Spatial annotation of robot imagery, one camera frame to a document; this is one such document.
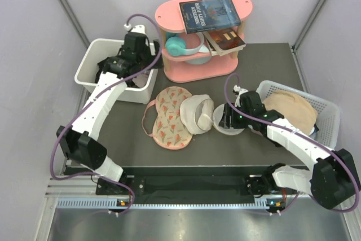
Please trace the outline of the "white mesh laundry bag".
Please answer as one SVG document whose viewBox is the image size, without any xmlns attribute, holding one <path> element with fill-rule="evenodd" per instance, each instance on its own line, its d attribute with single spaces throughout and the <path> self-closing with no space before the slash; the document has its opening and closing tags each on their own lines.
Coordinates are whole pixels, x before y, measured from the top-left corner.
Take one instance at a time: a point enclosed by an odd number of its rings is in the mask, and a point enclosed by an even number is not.
<svg viewBox="0 0 361 241">
<path fill-rule="evenodd" d="M 244 129 L 223 128 L 219 122 L 223 116 L 224 104 L 214 108 L 209 95 L 193 95 L 180 104 L 180 119 L 192 135 L 204 134 L 215 128 L 225 135 L 238 135 Z"/>
</svg>

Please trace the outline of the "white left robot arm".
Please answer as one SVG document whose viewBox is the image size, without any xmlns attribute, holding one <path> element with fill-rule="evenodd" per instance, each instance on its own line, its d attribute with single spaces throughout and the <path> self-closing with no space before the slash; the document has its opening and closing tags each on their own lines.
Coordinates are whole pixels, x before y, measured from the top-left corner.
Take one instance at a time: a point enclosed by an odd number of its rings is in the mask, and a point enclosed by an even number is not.
<svg viewBox="0 0 361 241">
<path fill-rule="evenodd" d="M 161 57 L 159 42 L 149 42 L 144 25 L 124 27 L 127 34 L 118 53 L 102 61 L 96 88 L 81 112 L 68 125 L 58 128 L 55 143 L 67 159 L 87 168 L 88 175 L 108 179 L 108 187 L 116 194 L 126 191 L 128 181 L 122 177 L 123 168 L 98 142 L 99 133 L 127 83 L 153 68 Z"/>
</svg>

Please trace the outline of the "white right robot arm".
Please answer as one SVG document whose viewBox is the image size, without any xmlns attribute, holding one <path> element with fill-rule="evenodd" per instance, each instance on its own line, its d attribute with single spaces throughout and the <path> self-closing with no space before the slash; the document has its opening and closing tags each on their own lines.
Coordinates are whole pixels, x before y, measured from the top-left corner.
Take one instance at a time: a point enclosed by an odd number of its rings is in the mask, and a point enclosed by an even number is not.
<svg viewBox="0 0 361 241">
<path fill-rule="evenodd" d="M 265 190 L 277 193 L 289 188 L 310 195 L 325 209 L 336 209 L 350 197 L 353 211 L 360 200 L 360 180 L 353 157 L 345 149 L 332 150 L 311 139 L 278 111 L 267 110 L 256 91 L 235 85 L 235 102 L 224 104 L 218 125 L 224 129 L 252 129 L 301 160 L 306 169 L 282 163 L 267 168 L 262 174 Z"/>
</svg>

